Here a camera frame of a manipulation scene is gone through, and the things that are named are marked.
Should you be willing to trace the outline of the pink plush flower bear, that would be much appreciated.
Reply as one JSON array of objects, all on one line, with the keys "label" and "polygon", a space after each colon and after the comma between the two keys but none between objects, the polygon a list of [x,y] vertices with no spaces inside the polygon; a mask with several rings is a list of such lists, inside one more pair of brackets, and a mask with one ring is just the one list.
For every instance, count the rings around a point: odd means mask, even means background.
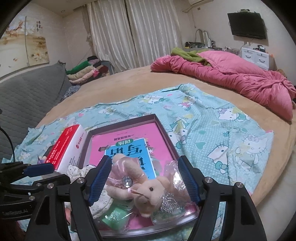
[{"label": "pink plush flower bear", "polygon": [[170,182],[164,176],[149,179],[140,167],[138,158],[116,154],[107,178],[106,191],[113,199],[133,200],[135,207],[144,218],[159,210]]}]

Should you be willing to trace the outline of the white floral fabric scrunchie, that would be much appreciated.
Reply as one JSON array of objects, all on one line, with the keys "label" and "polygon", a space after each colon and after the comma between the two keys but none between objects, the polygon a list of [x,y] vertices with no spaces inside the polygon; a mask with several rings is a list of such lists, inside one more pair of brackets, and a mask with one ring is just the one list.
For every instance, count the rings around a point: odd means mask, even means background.
[{"label": "white floral fabric scrunchie", "polygon": [[103,184],[106,176],[102,174],[103,170],[97,171],[97,169],[92,165],[87,165],[82,169],[69,165],[66,171],[71,183],[76,182],[78,178],[86,178],[85,197],[87,204],[91,204],[89,209],[94,220],[103,216],[113,203],[113,198],[107,194],[106,186]]}]

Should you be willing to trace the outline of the red tissue pack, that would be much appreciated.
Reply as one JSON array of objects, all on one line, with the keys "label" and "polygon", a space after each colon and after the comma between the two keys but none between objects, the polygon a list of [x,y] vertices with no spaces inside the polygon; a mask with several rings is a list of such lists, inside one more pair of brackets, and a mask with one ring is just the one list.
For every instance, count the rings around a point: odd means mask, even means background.
[{"label": "red tissue pack", "polygon": [[81,125],[67,127],[47,155],[46,163],[51,163],[55,172],[66,174],[69,165],[78,166],[86,137]]}]

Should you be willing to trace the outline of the purple tray with pink book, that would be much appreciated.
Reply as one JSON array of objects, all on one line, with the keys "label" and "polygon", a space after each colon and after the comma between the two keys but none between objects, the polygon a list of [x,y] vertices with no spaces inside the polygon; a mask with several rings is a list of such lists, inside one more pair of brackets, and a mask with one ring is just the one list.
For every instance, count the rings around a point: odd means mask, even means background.
[{"label": "purple tray with pink book", "polygon": [[86,131],[78,167],[97,166],[104,155],[113,158],[124,154],[138,158],[139,164],[149,179],[158,176],[168,178],[170,187],[165,192],[163,203],[151,217],[144,218],[133,200],[113,199],[113,203],[133,212],[124,230],[115,231],[94,220],[103,237],[135,237],[150,235],[181,226],[198,217],[198,209],[191,204],[187,189],[178,171],[178,151],[186,143],[187,122],[178,118],[165,131],[155,114],[126,120],[112,125]]}]

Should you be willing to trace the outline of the green packaged item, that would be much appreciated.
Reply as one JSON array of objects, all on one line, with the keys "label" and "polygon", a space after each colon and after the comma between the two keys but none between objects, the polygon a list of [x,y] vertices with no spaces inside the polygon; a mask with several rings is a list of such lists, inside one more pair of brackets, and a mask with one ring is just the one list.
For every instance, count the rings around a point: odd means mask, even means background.
[{"label": "green packaged item", "polygon": [[132,214],[132,211],[112,204],[107,212],[100,216],[100,220],[111,230],[121,231],[127,227]]}]

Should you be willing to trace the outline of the Hello Kitty blue bedsheet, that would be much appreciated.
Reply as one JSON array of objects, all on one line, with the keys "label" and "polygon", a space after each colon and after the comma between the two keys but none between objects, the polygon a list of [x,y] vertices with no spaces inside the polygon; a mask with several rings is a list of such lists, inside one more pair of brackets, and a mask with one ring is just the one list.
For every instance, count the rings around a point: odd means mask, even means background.
[{"label": "Hello Kitty blue bedsheet", "polygon": [[253,191],[266,166],[273,132],[264,131],[256,121],[232,103],[207,94],[191,84],[158,90],[113,103],[99,103],[41,126],[52,144],[37,155],[36,164],[46,156],[62,132],[81,125],[86,131],[155,114],[165,131],[178,118],[187,122],[186,143],[178,151],[192,166],[222,184],[241,181]]}]

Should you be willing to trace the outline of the tan round mattress cover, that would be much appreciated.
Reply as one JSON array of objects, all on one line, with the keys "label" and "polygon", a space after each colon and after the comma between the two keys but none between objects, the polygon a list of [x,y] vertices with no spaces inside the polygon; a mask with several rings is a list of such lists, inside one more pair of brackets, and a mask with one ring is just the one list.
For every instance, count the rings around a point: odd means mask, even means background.
[{"label": "tan round mattress cover", "polygon": [[264,130],[274,131],[271,157],[269,157],[252,199],[256,205],[259,205],[272,197],[280,186],[280,177],[295,146],[295,120],[287,123],[268,109],[240,94],[185,75],[154,73],[151,72],[149,66],[145,66],[94,80],[83,85],[73,96],[53,107],[38,125],[47,125],[58,118],[100,102],[118,102],[140,94],[187,83],[233,103],[257,121]]}]

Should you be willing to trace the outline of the gray quilted headboard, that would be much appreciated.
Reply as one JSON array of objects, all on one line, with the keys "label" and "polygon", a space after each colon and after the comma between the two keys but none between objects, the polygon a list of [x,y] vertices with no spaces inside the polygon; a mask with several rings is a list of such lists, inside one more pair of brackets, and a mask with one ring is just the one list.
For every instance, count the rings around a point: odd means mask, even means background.
[{"label": "gray quilted headboard", "polygon": [[37,125],[70,87],[62,62],[1,83],[1,162],[37,161],[36,156],[52,144],[44,128]]}]

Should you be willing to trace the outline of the folded clothes stack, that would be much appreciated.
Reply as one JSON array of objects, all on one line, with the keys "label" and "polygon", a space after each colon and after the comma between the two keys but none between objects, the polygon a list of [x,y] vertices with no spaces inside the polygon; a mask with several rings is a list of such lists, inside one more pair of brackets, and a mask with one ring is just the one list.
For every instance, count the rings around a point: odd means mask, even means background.
[{"label": "folded clothes stack", "polygon": [[113,73],[112,64],[109,61],[100,60],[96,56],[90,56],[86,61],[66,71],[72,85],[83,85]]}]

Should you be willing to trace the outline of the green blanket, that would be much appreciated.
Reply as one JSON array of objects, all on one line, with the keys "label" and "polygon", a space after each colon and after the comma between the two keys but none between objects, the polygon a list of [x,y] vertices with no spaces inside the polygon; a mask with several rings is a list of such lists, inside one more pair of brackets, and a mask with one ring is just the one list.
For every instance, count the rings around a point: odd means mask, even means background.
[{"label": "green blanket", "polygon": [[202,50],[192,50],[192,51],[185,51],[182,50],[181,48],[174,48],[171,51],[171,56],[180,56],[183,59],[189,61],[189,62],[196,62],[196,63],[201,63],[204,66],[210,66],[211,64],[203,57],[200,56],[202,52],[208,51],[207,49],[202,49]]}]

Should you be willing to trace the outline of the white curtains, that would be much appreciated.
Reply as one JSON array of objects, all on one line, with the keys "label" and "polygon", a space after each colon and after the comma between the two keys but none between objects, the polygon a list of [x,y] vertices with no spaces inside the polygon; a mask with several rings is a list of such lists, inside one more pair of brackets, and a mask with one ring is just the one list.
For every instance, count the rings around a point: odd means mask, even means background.
[{"label": "white curtains", "polygon": [[86,5],[95,54],[122,72],[182,47],[173,1],[93,1]]}]

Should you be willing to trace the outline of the white drawer cabinet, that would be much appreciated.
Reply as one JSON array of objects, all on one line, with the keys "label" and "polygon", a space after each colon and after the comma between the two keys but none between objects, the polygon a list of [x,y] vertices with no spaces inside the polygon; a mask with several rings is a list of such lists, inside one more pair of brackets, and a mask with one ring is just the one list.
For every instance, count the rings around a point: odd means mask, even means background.
[{"label": "white drawer cabinet", "polygon": [[274,58],[268,53],[242,47],[241,57],[264,70],[274,70]]}]

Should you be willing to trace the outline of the white air conditioner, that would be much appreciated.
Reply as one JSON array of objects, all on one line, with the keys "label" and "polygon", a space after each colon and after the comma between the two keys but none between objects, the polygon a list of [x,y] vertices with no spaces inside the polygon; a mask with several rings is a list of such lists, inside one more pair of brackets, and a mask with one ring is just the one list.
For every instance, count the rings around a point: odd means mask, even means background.
[{"label": "white air conditioner", "polygon": [[213,0],[189,0],[189,4],[191,6],[197,6],[199,4],[206,4],[206,3],[209,3]]}]

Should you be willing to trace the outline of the blossom wall painting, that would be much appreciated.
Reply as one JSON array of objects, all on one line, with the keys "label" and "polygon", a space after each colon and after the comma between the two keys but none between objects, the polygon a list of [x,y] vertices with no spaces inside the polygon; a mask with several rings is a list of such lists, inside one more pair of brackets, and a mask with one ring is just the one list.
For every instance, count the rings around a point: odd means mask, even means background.
[{"label": "blossom wall painting", "polygon": [[23,68],[49,63],[42,22],[17,15],[1,37],[1,77]]}]

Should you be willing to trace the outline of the black wall television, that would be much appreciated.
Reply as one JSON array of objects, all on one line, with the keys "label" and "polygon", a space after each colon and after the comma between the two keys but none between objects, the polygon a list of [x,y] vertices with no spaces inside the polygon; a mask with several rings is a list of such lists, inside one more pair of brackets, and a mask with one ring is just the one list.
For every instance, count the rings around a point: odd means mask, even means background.
[{"label": "black wall television", "polygon": [[240,11],[227,13],[227,16],[232,35],[250,39],[266,39],[265,24],[259,13]]}]

